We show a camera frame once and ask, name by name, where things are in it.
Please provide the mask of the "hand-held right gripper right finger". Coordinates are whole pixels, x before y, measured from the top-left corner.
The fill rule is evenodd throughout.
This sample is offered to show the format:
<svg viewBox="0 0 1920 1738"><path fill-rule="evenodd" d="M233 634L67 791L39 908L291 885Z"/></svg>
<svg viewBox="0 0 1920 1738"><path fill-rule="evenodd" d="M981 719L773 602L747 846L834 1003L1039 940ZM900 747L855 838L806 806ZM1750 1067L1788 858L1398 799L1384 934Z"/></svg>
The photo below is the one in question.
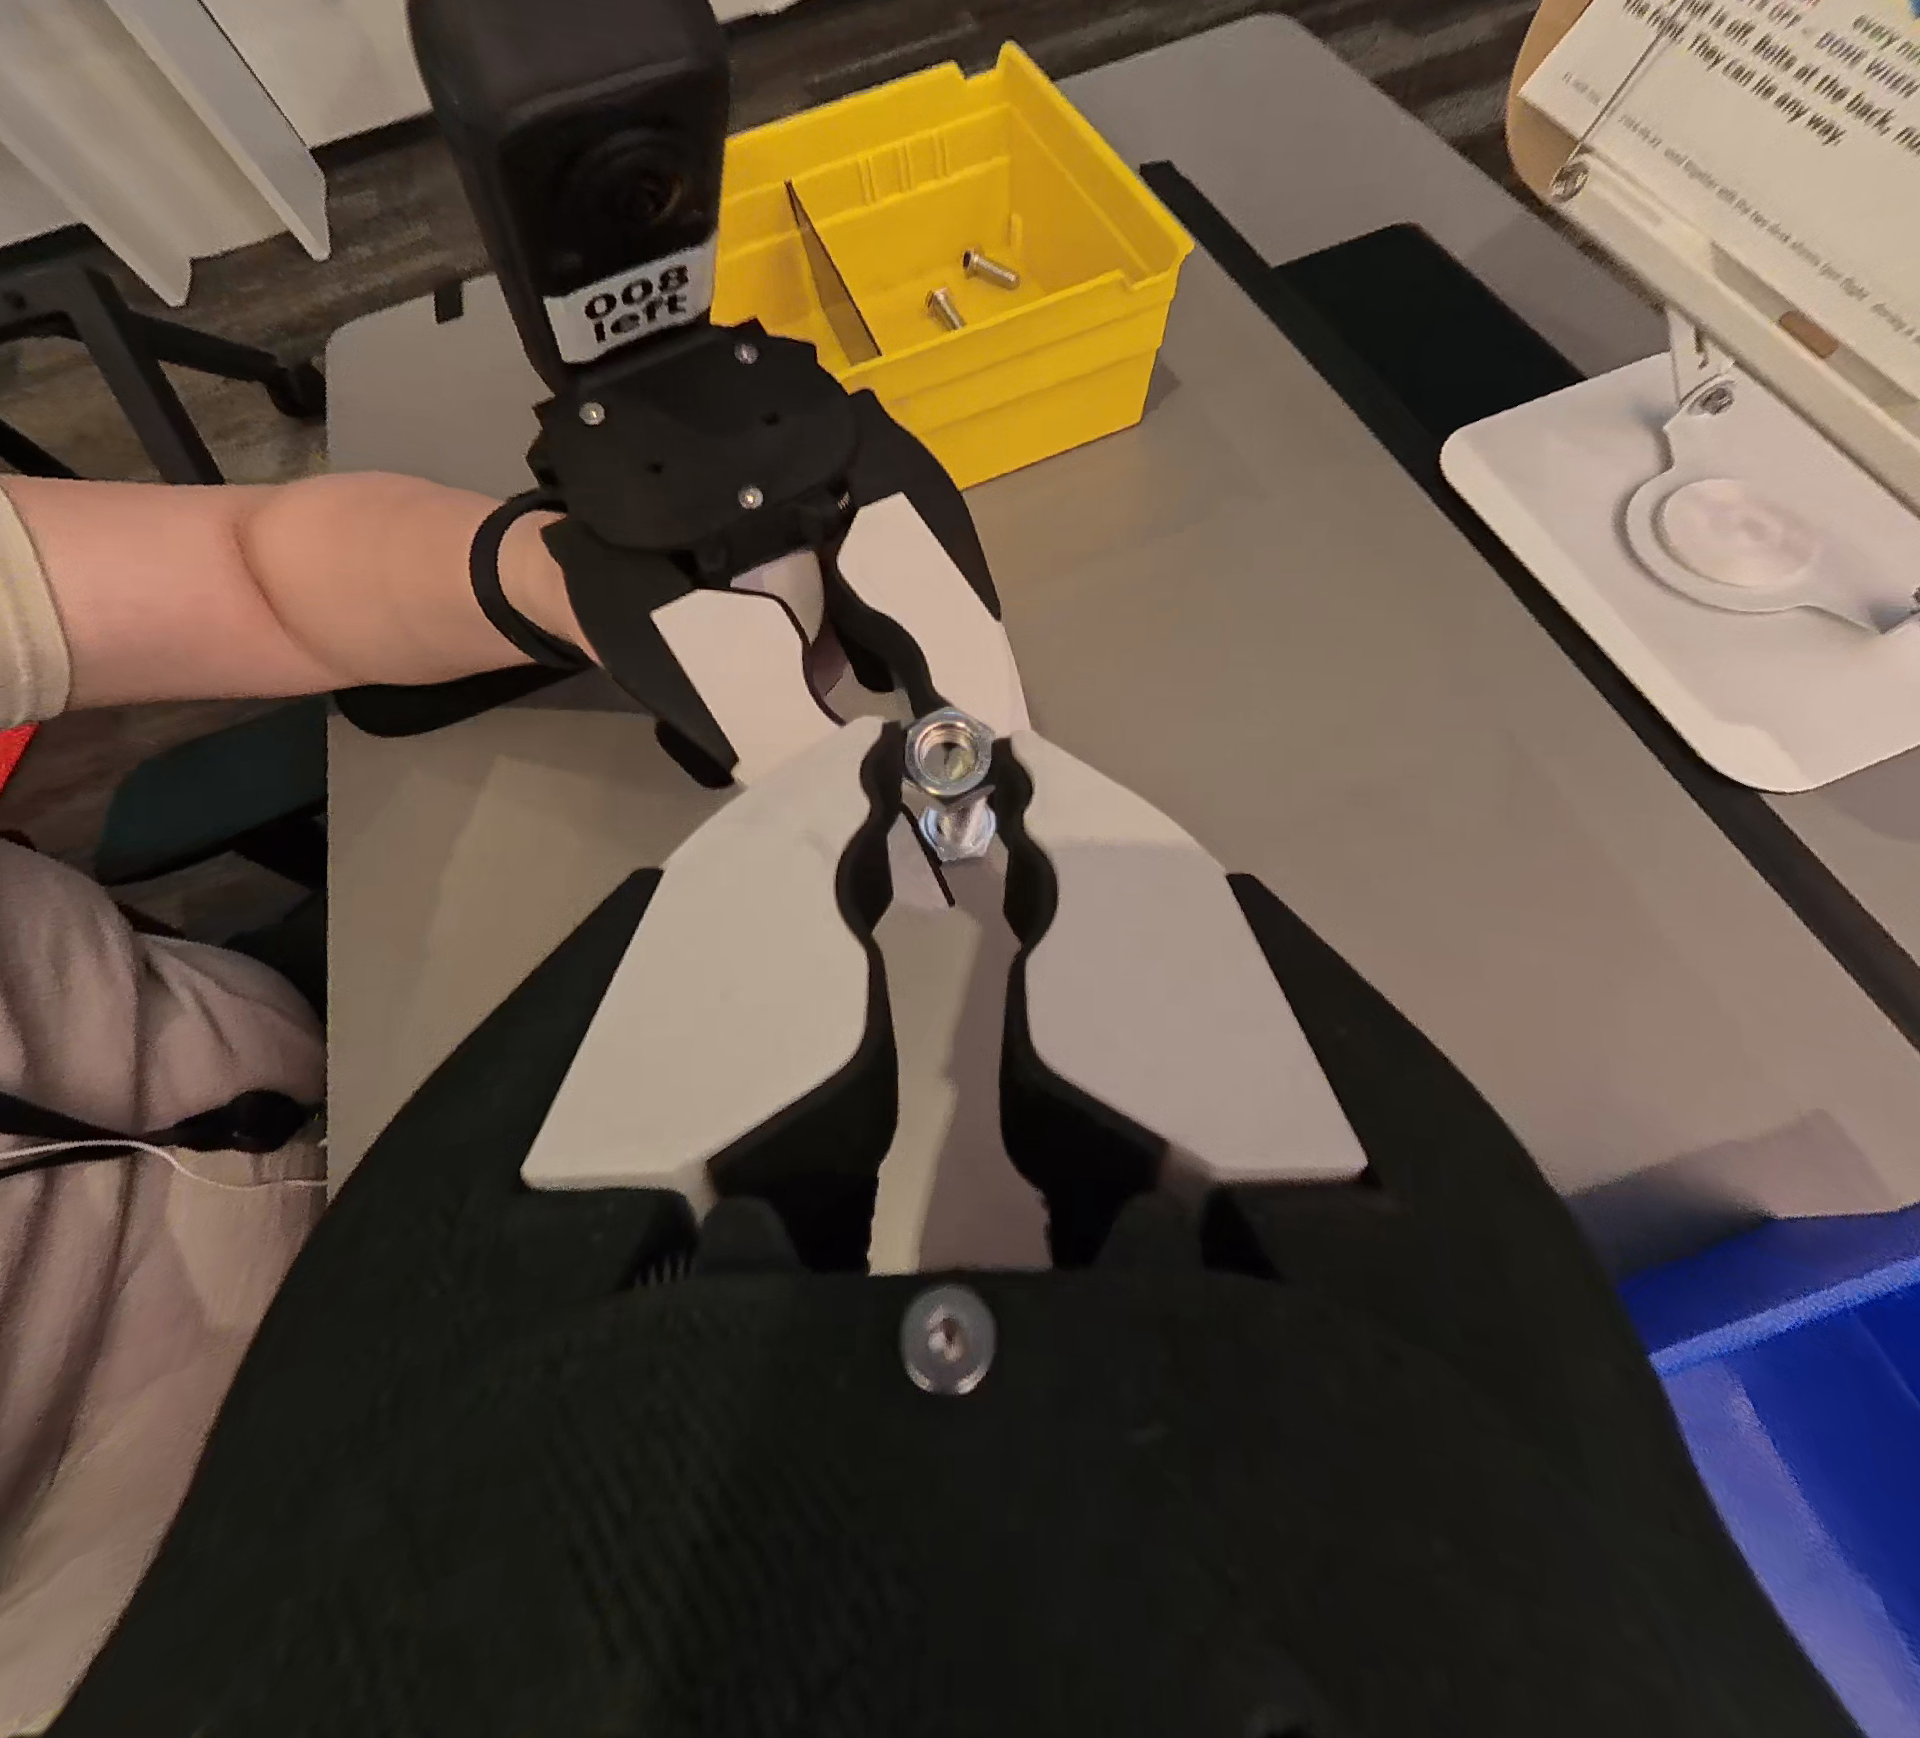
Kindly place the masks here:
<svg viewBox="0 0 1920 1738"><path fill-rule="evenodd" d="M1014 936L1000 1130L1039 1192L1342 1183L1366 1150L1224 867L1025 732L995 751Z"/></svg>

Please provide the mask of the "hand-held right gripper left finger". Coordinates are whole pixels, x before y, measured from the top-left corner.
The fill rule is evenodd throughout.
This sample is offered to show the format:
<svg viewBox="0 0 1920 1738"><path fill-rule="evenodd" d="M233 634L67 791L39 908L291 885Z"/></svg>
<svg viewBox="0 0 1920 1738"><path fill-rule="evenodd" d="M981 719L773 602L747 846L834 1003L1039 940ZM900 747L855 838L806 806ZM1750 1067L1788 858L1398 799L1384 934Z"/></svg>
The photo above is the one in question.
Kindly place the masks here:
<svg viewBox="0 0 1920 1738"><path fill-rule="evenodd" d="M889 1045L903 732L855 719L664 864L521 1166L534 1192L740 1192L750 1142Z"/></svg>

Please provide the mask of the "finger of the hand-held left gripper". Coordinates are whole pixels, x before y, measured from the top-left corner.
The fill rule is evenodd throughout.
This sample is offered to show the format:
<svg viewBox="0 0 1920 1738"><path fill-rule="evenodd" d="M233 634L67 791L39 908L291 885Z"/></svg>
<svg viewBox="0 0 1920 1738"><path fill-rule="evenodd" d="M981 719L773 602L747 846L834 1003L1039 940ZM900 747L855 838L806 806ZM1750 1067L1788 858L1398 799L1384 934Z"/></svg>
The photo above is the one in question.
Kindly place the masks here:
<svg viewBox="0 0 1920 1738"><path fill-rule="evenodd" d="M908 497L853 516L830 592L841 641L880 660L917 718L952 710L988 729L1031 725L1004 620Z"/></svg>
<svg viewBox="0 0 1920 1738"><path fill-rule="evenodd" d="M830 628L821 574L747 574L690 591L652 611L652 626L714 719L735 784L758 784L843 729L817 692Z"/></svg>

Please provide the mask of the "steel hex nut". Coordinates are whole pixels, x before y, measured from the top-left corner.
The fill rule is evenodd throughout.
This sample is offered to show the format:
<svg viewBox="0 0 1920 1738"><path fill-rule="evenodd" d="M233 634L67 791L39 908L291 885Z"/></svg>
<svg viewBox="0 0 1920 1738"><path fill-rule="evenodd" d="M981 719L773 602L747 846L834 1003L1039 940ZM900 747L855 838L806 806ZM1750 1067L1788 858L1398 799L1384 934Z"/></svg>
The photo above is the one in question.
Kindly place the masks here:
<svg viewBox="0 0 1920 1738"><path fill-rule="evenodd" d="M955 708L932 712L906 732L906 779L942 803L985 789L993 757L993 729Z"/></svg>

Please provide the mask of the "yellow parts bin with divider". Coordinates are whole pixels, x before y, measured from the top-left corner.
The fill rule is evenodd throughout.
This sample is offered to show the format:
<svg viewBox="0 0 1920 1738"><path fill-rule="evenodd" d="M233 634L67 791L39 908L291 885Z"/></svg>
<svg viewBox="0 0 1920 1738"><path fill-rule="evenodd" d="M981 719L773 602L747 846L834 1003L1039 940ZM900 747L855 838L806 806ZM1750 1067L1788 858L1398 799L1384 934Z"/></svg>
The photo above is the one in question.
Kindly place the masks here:
<svg viewBox="0 0 1920 1738"><path fill-rule="evenodd" d="M785 181L799 184L882 356L834 343ZM967 281L977 246L1017 293ZM714 321L809 340L961 486L1140 423L1191 241L1016 45L995 67L892 80L729 138ZM967 321L926 311L952 287Z"/></svg>

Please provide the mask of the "blue parts bin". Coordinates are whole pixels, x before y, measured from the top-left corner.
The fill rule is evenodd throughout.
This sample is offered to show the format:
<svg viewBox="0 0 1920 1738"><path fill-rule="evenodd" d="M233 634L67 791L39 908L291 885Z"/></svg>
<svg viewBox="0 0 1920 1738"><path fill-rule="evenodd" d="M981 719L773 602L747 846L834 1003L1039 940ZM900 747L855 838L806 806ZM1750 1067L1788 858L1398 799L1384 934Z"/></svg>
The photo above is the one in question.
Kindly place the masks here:
<svg viewBox="0 0 1920 1738"><path fill-rule="evenodd" d="M1919 1208L1777 1219L1621 1285L1718 1514L1866 1734L1919 1732Z"/></svg>

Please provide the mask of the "person's left forearm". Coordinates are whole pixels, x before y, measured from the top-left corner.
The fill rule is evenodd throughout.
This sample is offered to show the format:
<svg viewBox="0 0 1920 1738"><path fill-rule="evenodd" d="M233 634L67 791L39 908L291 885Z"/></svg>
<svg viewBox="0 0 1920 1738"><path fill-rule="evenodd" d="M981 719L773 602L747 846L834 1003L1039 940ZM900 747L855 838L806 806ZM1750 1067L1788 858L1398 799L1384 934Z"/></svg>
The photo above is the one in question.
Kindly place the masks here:
<svg viewBox="0 0 1920 1738"><path fill-rule="evenodd" d="M473 582L495 509L385 473L248 486L7 477L2 725L527 664Z"/></svg>

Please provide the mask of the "grey bin divider plate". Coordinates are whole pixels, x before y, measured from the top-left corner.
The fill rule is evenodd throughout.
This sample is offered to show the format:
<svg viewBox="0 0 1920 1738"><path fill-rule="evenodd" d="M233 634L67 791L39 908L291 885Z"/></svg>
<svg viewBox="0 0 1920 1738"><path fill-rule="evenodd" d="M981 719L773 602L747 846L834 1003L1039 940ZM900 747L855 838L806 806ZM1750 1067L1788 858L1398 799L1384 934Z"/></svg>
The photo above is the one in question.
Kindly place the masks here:
<svg viewBox="0 0 1920 1738"><path fill-rule="evenodd" d="M815 287L820 311L830 325L841 359L846 359L850 367L878 361L882 356L878 334L869 327L846 275L834 260L828 238L823 238L815 218L812 216L799 184L790 179L785 181L783 188L801 241L807 270Z"/></svg>

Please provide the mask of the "black padded wrist rest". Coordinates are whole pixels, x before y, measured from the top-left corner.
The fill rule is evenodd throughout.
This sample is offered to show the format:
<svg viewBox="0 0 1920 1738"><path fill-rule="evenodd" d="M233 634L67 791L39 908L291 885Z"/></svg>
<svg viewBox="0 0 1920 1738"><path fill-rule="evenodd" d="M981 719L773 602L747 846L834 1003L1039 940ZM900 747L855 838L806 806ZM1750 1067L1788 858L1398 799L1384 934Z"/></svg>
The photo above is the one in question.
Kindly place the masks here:
<svg viewBox="0 0 1920 1738"><path fill-rule="evenodd" d="M592 712L620 700L601 672L538 666L488 672L423 688L371 685L332 694L335 710L357 732L400 741L447 732L495 712Z"/></svg>

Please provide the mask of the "person's desk chair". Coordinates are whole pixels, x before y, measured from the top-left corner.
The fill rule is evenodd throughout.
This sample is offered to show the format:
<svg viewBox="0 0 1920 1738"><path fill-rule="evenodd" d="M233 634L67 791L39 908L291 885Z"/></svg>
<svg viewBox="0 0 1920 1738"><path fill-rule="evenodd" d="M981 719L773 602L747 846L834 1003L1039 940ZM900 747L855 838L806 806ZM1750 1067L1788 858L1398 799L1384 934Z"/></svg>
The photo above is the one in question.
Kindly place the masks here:
<svg viewBox="0 0 1920 1738"><path fill-rule="evenodd" d="M329 715L325 697L295 700L142 762L109 799L97 881L138 885L238 858L325 887Z"/></svg>

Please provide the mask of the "black chair base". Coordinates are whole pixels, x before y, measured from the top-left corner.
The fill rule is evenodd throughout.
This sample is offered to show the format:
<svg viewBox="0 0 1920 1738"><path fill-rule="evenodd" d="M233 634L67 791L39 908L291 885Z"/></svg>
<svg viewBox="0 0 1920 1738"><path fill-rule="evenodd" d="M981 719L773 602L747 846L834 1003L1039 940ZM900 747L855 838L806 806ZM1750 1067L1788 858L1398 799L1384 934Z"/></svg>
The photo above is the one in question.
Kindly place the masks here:
<svg viewBox="0 0 1920 1738"><path fill-rule="evenodd" d="M5 253L2 343L26 339L60 339L84 349L169 485L224 480L167 375L170 367L261 386L280 415L300 423L319 423L327 412L327 383L314 361L282 359L135 311L105 270L73 255Z"/></svg>

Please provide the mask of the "white stand base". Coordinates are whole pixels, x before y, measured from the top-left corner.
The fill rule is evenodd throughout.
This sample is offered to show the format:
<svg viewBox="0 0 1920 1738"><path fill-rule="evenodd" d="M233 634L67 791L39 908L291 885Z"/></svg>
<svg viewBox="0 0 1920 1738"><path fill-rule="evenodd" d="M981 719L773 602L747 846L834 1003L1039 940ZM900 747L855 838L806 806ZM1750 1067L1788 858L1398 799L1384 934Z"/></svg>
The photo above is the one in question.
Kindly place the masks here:
<svg viewBox="0 0 1920 1738"><path fill-rule="evenodd" d="M1645 359L1462 429L1442 475L1721 775L1916 751L1916 512L1750 376Z"/></svg>

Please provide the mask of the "white partition panel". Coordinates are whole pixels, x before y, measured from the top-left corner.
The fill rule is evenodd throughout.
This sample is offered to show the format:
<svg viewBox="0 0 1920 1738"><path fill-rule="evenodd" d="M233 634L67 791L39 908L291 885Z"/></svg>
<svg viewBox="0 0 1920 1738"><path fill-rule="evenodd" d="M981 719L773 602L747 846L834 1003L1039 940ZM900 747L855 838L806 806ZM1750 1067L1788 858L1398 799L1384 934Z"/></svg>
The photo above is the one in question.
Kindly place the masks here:
<svg viewBox="0 0 1920 1738"><path fill-rule="evenodd" d="M203 0L2 0L2 244L74 227L169 306L276 234L331 257L325 173Z"/></svg>

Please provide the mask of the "person's cream shirt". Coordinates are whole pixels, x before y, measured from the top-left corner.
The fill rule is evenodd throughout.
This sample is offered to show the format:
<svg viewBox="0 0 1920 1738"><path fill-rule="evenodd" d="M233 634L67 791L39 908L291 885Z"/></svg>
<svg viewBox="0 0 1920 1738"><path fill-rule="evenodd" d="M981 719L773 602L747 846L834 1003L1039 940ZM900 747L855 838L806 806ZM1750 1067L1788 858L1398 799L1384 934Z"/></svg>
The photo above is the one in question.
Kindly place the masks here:
<svg viewBox="0 0 1920 1738"><path fill-rule="evenodd" d="M145 1578L320 1211L310 1150L133 1139L252 1093L325 1095L323 1020L266 962L147 934L82 871L5 843L5 1734L39 1732Z"/></svg>

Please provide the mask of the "printed instruction sheet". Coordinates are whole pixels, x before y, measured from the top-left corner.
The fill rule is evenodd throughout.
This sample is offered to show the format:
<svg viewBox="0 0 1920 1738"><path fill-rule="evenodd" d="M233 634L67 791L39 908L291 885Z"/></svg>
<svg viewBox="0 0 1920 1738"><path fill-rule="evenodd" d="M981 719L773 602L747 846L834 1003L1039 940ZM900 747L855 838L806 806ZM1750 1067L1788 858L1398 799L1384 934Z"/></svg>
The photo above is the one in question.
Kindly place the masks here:
<svg viewBox="0 0 1920 1738"><path fill-rule="evenodd" d="M1914 431L1916 86L1916 0L1594 0L1524 101Z"/></svg>

